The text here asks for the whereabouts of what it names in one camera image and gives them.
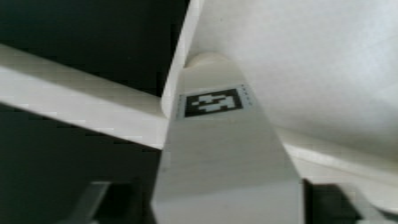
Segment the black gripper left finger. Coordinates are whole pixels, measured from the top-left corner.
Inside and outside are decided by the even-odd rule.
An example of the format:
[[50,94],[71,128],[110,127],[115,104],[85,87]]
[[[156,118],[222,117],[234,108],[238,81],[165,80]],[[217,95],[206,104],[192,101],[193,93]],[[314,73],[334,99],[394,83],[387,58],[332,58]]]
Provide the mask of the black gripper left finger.
[[153,224],[149,191],[130,182],[92,182],[69,215],[69,224]]

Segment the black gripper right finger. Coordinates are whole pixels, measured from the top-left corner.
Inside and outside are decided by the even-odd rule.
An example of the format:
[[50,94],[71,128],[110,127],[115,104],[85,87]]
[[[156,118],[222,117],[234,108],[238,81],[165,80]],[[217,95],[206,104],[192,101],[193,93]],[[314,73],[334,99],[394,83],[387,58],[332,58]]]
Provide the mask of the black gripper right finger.
[[398,224],[398,214],[378,209],[355,188],[341,184],[304,185],[304,224]]

